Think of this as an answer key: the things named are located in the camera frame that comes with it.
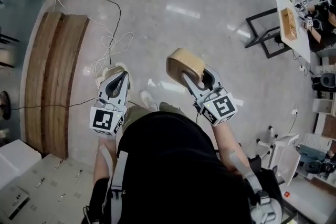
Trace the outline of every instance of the caster wheel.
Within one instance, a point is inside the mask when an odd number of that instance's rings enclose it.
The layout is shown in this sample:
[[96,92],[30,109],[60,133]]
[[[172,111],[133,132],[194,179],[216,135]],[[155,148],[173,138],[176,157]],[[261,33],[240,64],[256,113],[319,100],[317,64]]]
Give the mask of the caster wheel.
[[0,117],[4,120],[9,120],[10,117],[11,101],[9,100],[8,93],[5,91],[0,92]]

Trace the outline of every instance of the white chair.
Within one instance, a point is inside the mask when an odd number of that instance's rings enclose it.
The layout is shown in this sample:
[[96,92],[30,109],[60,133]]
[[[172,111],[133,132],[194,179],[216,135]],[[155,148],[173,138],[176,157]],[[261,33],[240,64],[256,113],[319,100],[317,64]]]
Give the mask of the white chair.
[[285,135],[279,138],[279,135],[274,135],[272,126],[269,126],[268,131],[271,136],[271,142],[265,143],[257,139],[257,143],[258,145],[270,149],[267,152],[267,154],[271,152],[268,169],[273,169],[275,166],[278,166],[276,174],[281,176],[288,186],[300,161],[300,154],[292,145],[292,142],[298,139],[299,134]]

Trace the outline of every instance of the white desk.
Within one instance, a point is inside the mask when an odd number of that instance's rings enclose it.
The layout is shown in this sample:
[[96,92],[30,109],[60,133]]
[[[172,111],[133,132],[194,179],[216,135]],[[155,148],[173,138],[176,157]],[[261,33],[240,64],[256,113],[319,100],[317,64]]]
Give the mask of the white desk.
[[[276,0],[276,2],[277,2],[276,8],[270,9],[263,13],[259,13],[257,15],[254,15],[246,19],[246,22],[250,26],[255,38],[249,44],[247,44],[245,48],[252,47],[256,44],[261,44],[267,58],[272,58],[276,55],[282,54],[290,49],[293,49],[295,52],[301,55],[303,59],[305,59],[308,63],[310,63],[310,48],[309,48],[308,34],[307,34],[307,31],[303,27],[301,27],[301,19],[299,18],[299,15],[294,7],[294,4],[290,0]],[[286,7],[291,9],[295,17],[295,24],[296,24],[296,31],[297,31],[297,39],[295,40],[289,40],[285,37],[285,33],[283,29],[284,25],[282,23],[282,17],[281,17],[280,11],[285,9]],[[252,24],[252,20],[264,17],[266,15],[270,15],[273,13],[278,14],[280,25],[278,27],[274,27],[274,28],[266,30],[265,33],[259,36]],[[280,29],[280,32],[268,35],[269,32],[275,31],[277,29]],[[277,36],[280,36],[282,42],[285,43],[286,46],[270,54],[266,48],[265,41],[272,39],[274,37],[277,37]]]

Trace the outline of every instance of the wooden step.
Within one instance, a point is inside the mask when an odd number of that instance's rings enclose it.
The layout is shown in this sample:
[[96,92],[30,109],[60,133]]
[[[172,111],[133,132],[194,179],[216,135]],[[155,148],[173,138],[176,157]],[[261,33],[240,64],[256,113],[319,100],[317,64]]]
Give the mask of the wooden step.
[[25,106],[38,106],[25,109],[26,142],[39,152],[45,151],[41,133],[41,97],[45,66],[53,39],[62,26],[64,14],[45,13],[38,28],[30,55],[26,79]]
[[68,157],[68,107],[78,53],[88,23],[85,15],[66,15],[46,63],[41,99],[44,152],[62,159]]

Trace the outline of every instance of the sneaker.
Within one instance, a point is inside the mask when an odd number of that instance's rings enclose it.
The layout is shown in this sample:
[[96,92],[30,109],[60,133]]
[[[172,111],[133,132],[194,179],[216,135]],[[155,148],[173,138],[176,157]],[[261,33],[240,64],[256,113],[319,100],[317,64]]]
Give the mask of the sneaker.
[[159,110],[158,105],[154,102],[154,99],[149,92],[141,91],[140,92],[140,99],[144,103],[144,105],[147,109],[152,108],[154,111]]

